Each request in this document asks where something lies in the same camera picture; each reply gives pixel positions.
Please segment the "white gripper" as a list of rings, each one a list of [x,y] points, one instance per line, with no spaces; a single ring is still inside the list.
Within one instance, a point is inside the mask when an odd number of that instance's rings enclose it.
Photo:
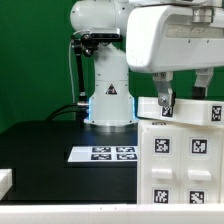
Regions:
[[[224,66],[224,9],[215,9],[210,23],[192,19],[192,8],[172,5],[138,7],[128,18],[127,63],[134,72],[154,73],[162,107],[175,104],[168,71],[197,69],[192,98],[204,100],[214,75],[209,67]]]

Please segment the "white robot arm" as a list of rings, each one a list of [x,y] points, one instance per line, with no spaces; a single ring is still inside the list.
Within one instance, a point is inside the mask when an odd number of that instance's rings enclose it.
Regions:
[[[196,72],[192,97],[202,100],[214,69],[224,66],[224,0],[78,0],[70,21],[76,59],[94,58],[87,124],[136,122],[130,70],[151,74],[157,104],[172,109],[175,71]]]

